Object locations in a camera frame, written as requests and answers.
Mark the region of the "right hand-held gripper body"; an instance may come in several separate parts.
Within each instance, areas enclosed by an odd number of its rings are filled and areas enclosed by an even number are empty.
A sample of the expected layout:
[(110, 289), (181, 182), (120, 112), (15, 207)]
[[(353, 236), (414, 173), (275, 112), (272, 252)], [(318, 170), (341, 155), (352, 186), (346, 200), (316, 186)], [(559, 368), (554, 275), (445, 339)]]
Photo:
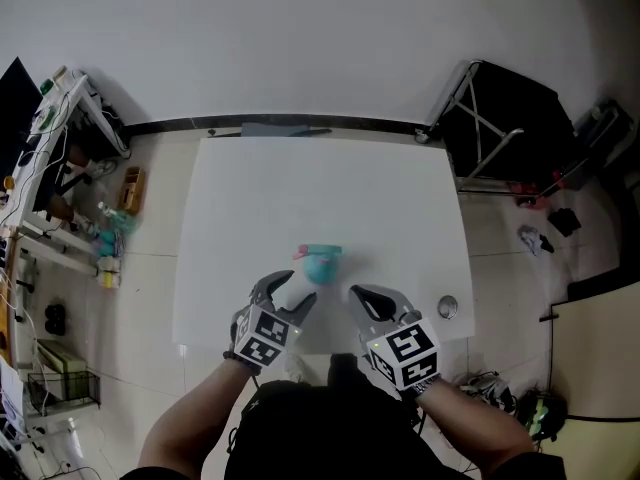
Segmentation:
[(366, 359), (397, 390), (406, 391), (439, 374), (440, 344), (419, 311), (406, 309), (395, 319), (379, 321), (359, 310), (356, 325)]

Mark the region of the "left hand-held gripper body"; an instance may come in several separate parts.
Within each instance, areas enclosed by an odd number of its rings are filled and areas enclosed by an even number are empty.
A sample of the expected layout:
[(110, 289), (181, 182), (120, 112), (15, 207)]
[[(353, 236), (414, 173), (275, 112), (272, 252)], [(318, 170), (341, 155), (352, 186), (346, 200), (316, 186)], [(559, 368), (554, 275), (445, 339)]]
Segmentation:
[(293, 326), (278, 315), (274, 304), (250, 302), (237, 311), (231, 321), (231, 357), (250, 368), (269, 367), (288, 345), (301, 335), (301, 326)]

